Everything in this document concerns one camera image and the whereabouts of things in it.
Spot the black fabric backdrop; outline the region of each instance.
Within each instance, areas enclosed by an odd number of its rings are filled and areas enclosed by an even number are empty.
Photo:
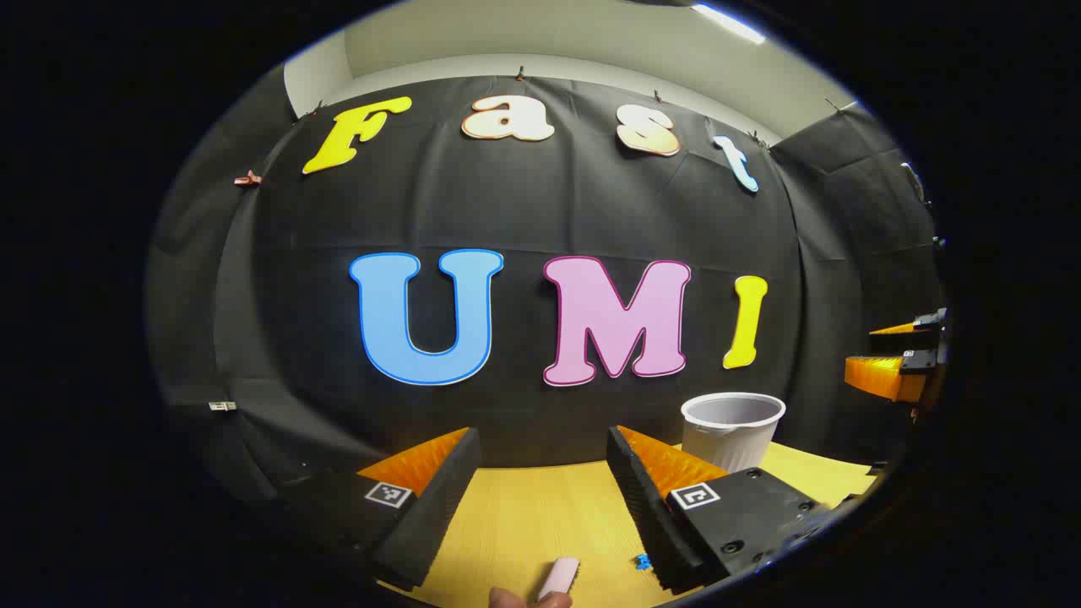
[[[379,91],[292,127],[253,122],[280,103],[280,78],[261,82],[256,90],[273,92],[253,91],[215,128],[243,135],[212,132],[197,149],[166,204],[149,273],[163,392],[208,458],[218,459],[212,468],[236,473],[227,484],[236,493],[269,497],[273,483],[308,463],[363,464],[461,426],[480,428],[485,466],[599,460],[608,426],[675,442],[679,406],[722,391],[780,396],[789,409],[775,439],[827,457],[885,458],[903,434],[907,408],[843,383],[844,357],[860,354],[867,331],[940,302],[930,220],[904,182],[896,145],[869,116],[840,113],[766,153],[729,125],[630,92],[478,77]],[[556,134],[465,136],[459,124],[472,102],[497,94],[540,100]],[[400,95],[412,108],[355,143],[350,162],[301,174],[337,113]],[[663,158],[623,147],[615,110],[628,103],[665,111],[681,151]],[[758,194],[737,184],[715,135],[747,155]],[[245,194],[231,177],[248,168],[264,183]],[[469,247],[506,259],[492,281],[488,364],[439,387],[379,373],[361,346],[349,262],[377,251],[419,257],[410,330],[418,347],[440,351],[453,342],[454,313],[436,261]],[[542,267],[565,254],[601,259],[625,302],[651,261],[689,264],[686,368],[545,384],[557,305]],[[770,285],[758,358],[724,370],[742,275]],[[212,415],[205,402],[225,398],[238,402],[237,415]]]

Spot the pink letter m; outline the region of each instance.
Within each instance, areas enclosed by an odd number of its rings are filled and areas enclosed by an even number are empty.
[[[556,362],[544,370],[548,384],[573,386],[597,375],[597,368],[586,361],[589,338],[612,378],[623,373],[639,338],[642,355],[631,365],[635,374],[667,375],[686,365],[680,352],[683,288],[691,280],[686,264],[650,264],[626,307],[595,257],[556,257],[545,264],[544,276],[559,292]]]

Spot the eraser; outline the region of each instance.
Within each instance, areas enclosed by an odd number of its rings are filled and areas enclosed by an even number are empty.
[[[571,583],[574,582],[574,577],[578,573],[578,559],[575,557],[560,557],[557,559],[551,566],[551,571],[548,572],[548,579],[544,582],[544,586],[540,587],[540,593],[537,594],[537,602],[540,602],[553,591],[560,593],[569,592]]]

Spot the white plastic cup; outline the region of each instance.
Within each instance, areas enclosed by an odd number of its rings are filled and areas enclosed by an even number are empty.
[[[762,464],[785,402],[758,393],[713,393],[680,411],[683,451],[735,473]]]

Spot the wooden table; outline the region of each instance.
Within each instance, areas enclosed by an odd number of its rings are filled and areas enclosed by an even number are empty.
[[[779,444],[770,445],[762,468],[829,506],[873,481],[869,466]],[[442,608],[484,608],[498,585],[533,602],[551,563],[571,556],[582,561],[571,589],[575,608],[646,608],[681,597],[662,590],[652,570],[636,569],[644,552],[606,462],[479,468],[428,578],[408,595]]]

